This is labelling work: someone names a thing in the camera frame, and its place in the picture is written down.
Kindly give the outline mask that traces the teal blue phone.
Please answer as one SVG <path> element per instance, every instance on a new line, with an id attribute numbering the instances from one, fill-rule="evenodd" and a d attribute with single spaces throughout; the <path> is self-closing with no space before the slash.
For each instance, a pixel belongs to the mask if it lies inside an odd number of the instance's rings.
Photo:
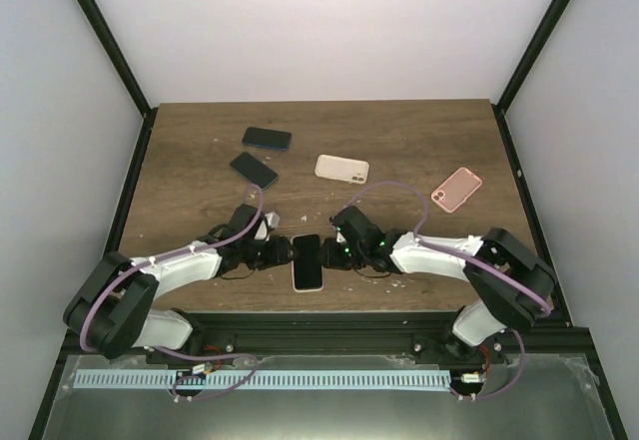
<path id="1" fill-rule="evenodd" d="M 279 176 L 271 168 L 249 153 L 243 152 L 230 162 L 230 167 L 243 179 L 265 190 L 274 184 Z"/>

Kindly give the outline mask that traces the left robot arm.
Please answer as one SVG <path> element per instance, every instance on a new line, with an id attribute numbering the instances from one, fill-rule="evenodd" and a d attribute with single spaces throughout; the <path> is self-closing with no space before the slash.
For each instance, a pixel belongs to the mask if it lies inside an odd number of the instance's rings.
<path id="1" fill-rule="evenodd" d="M 242 204 L 228 222 L 175 250 L 132 258 L 108 252 L 66 307 L 63 321 L 84 350 L 107 359 L 152 347 L 194 363 L 206 351 L 201 322 L 179 308 L 156 309 L 154 301 L 241 265 L 255 271 L 290 263 L 294 248 L 274 233 L 278 223 L 277 214 Z"/>

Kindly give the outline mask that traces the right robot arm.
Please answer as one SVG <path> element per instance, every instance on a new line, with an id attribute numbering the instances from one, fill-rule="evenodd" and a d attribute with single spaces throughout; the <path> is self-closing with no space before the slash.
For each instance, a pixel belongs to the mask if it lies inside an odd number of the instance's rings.
<path id="1" fill-rule="evenodd" d="M 383 231 L 354 206 L 330 223 L 335 236 L 320 247 L 326 268 L 428 273 L 464 281 L 474 289 L 478 299 L 462 307 L 440 335 L 439 349 L 454 362 L 467 362 L 486 339 L 505 329 L 529 331 L 552 311 L 553 268 L 503 228 L 461 238 L 425 236 L 417 229 Z"/>

